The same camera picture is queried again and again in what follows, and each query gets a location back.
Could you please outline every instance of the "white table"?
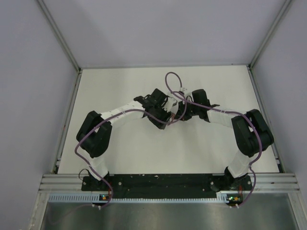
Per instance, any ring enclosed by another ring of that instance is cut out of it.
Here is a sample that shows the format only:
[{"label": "white table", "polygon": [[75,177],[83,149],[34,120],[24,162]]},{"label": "white table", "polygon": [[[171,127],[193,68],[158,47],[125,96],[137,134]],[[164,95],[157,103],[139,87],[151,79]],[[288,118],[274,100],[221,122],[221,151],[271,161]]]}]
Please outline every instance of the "white table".
[{"label": "white table", "polygon": [[[74,154],[76,134],[86,115],[120,107],[155,88],[167,93],[164,77],[180,75],[183,86],[204,89],[211,104],[239,111],[259,109],[246,66],[83,70],[59,173],[79,173],[87,165]],[[178,90],[175,76],[169,84]],[[112,130],[105,152],[110,173],[223,173],[237,151],[232,129],[194,117],[159,130],[147,118]],[[253,165],[257,173],[278,172],[269,147]]]}]

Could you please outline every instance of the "black and white robotic arm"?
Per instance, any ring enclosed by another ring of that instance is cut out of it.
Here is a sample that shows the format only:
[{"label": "black and white robotic arm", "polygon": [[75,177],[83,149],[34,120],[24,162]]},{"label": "black and white robotic arm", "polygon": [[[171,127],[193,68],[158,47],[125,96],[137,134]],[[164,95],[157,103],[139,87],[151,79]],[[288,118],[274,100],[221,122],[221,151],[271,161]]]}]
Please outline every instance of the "black and white robotic arm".
[{"label": "black and white robotic arm", "polygon": [[[188,92],[187,89],[181,88],[179,92],[181,96],[184,95],[185,98],[192,100],[194,103],[222,111],[230,111],[229,109],[223,109],[216,104],[211,105],[206,92],[203,89]],[[125,111],[133,109],[136,109],[137,111],[125,113]],[[238,151],[232,162],[225,169],[226,181],[229,181],[228,183],[230,184],[234,179],[241,178],[248,173],[251,158],[260,151],[259,142],[255,133],[251,130],[249,124],[242,116],[217,112],[190,103],[186,104],[186,102],[175,99],[171,95],[168,96],[164,94],[159,89],[155,89],[152,94],[145,97],[136,97],[132,102],[112,111],[103,113],[91,111],[87,115],[77,134],[77,140],[81,141],[96,125],[119,113],[122,114],[103,123],[99,129],[93,132],[81,144],[81,154],[90,162],[92,168],[102,177],[105,177],[108,173],[103,153],[108,148],[112,129],[120,127],[126,122],[138,118],[144,118],[146,116],[159,129],[165,129],[166,123],[168,123],[172,118],[187,121],[193,116],[198,116],[206,122],[218,123],[228,128],[232,128],[236,137]],[[164,123],[158,122],[148,116],[148,114],[151,114],[153,117],[163,121]],[[262,150],[266,150],[268,146],[274,142],[274,138],[261,113],[254,109],[245,113],[243,112],[243,114],[249,118],[255,127],[261,139]],[[95,173],[92,173],[92,176],[97,180],[100,180]]]}]

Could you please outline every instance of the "metal frame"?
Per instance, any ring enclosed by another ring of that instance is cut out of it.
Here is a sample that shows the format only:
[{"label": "metal frame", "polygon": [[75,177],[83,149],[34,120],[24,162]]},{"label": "metal frame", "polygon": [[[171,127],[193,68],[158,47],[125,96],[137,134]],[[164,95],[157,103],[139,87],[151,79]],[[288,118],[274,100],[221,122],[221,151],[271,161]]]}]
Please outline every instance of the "metal frame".
[{"label": "metal frame", "polygon": [[[70,123],[74,102],[76,100],[82,70],[79,67],[76,59],[74,58],[71,50],[69,49],[52,15],[50,14],[50,11],[48,10],[46,4],[44,3],[44,0],[35,0],[35,1],[37,2],[44,17],[49,23],[50,28],[53,31],[59,45],[62,47],[64,53],[66,54],[67,58],[72,63],[73,67],[75,68],[78,74],[74,89],[72,91],[71,101],[65,113],[66,116],[65,116],[65,121],[63,124],[63,132],[58,140],[57,151],[56,151],[57,157],[52,167],[54,169],[58,163],[58,159],[60,158],[63,148],[64,148],[64,143],[65,143],[66,135],[68,132],[67,128]],[[248,73],[249,73],[249,76],[250,76],[250,79],[251,79],[251,82],[252,82],[256,97],[257,97],[257,101],[260,106],[260,110],[262,114],[264,115],[268,125],[270,125],[270,119],[266,113],[265,105],[263,103],[263,99],[261,98],[261,93],[259,92],[257,81],[252,73],[252,68],[255,66],[261,54],[267,47],[267,44],[274,36],[276,29],[278,28],[279,24],[281,23],[286,13],[289,11],[292,3],[293,3],[293,0],[284,1],[282,8],[280,9],[276,19],[271,25],[268,33],[263,39],[257,52],[255,53],[255,56],[253,57],[250,65],[247,66]],[[277,146],[273,144],[272,147],[273,147],[273,152],[276,156],[276,159],[279,160],[280,156],[278,155]],[[299,186],[297,184],[295,174],[293,173],[257,173],[256,177],[257,177],[257,183],[256,183],[254,193],[258,193],[258,194],[259,193],[287,193],[289,196],[290,203],[292,205],[293,214],[296,218],[296,221],[298,223],[300,230],[307,230],[307,211],[305,209],[306,208],[305,203],[303,201]],[[49,198],[53,197],[54,199],[55,194],[58,194],[59,196],[70,195],[74,197],[91,196],[91,195],[96,196],[97,195],[97,192],[81,191],[81,186],[82,186],[82,182],[78,178],[77,174],[45,174],[43,175],[28,229],[39,230],[41,228],[43,217],[44,217],[44,214],[47,208],[47,203],[49,201]],[[233,191],[221,191],[220,195],[222,196],[223,194],[230,194],[230,193],[233,193]],[[139,201],[140,200],[132,200],[129,202],[139,202]],[[204,200],[191,201],[191,200],[182,199],[182,200],[177,200],[176,202],[200,203],[200,202],[204,202]]]}]

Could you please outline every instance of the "wall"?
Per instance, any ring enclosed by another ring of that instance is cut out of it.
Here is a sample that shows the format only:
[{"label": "wall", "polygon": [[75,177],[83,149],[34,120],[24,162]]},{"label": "wall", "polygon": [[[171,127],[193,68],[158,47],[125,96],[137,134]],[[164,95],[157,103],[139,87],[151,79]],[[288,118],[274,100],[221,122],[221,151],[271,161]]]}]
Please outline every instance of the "wall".
[{"label": "wall", "polygon": [[295,0],[254,68],[279,152],[307,202],[307,1]]},{"label": "wall", "polygon": [[45,0],[81,67],[248,64],[284,0]]},{"label": "wall", "polygon": [[0,228],[26,229],[76,73],[34,0],[0,7]]}]

